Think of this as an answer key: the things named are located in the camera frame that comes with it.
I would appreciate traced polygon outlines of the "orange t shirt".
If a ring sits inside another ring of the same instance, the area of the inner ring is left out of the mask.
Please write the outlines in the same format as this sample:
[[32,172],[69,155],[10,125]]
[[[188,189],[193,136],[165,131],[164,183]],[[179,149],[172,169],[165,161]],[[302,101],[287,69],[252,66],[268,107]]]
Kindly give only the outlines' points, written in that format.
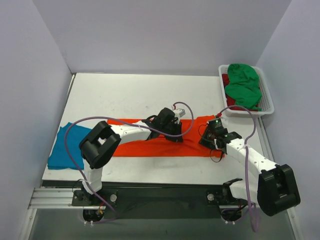
[[204,132],[205,124],[213,120],[212,115],[199,116],[193,124],[191,119],[182,119],[182,132],[191,130],[185,134],[183,142],[172,142],[164,136],[152,140],[139,140],[121,144],[117,147],[115,157],[216,157],[221,156],[218,150],[210,150],[199,144],[200,134]]

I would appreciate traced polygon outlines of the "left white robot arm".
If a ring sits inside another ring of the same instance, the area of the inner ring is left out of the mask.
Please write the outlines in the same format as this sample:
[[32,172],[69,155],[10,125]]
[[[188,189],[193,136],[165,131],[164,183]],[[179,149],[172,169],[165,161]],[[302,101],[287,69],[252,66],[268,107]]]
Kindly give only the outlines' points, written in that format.
[[163,108],[159,114],[150,116],[131,125],[114,125],[100,121],[80,142],[79,148],[84,163],[83,200],[90,206],[101,201],[103,167],[110,161],[121,144],[156,139],[157,131],[168,134],[165,139],[182,143],[182,123],[180,118],[185,110]]

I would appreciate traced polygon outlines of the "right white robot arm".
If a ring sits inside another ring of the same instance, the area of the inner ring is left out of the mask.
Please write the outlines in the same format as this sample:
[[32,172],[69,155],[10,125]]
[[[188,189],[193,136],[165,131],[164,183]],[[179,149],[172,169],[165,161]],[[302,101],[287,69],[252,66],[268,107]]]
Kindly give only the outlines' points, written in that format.
[[220,118],[207,122],[199,144],[228,155],[244,166],[244,178],[235,178],[222,185],[219,199],[225,203],[247,201],[258,205],[270,217],[301,203],[293,169],[264,157],[238,133],[229,132]]

